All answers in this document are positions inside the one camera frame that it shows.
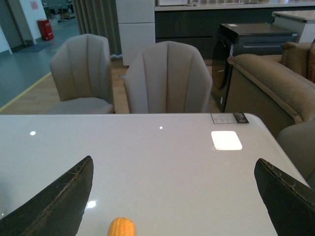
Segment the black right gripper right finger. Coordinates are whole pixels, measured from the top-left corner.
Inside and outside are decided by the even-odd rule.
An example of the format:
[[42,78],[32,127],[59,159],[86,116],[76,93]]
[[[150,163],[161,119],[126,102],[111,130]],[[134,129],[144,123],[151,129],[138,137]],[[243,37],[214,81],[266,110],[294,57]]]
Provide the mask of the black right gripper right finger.
[[260,158],[254,168],[260,196],[279,236],[315,234],[315,191]]

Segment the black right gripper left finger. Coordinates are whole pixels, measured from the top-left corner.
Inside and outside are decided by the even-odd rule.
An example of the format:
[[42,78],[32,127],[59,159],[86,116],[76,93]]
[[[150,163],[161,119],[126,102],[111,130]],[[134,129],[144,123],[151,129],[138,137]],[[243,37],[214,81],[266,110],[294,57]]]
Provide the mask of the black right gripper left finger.
[[94,163],[86,156],[0,221],[2,236],[74,236],[92,189]]

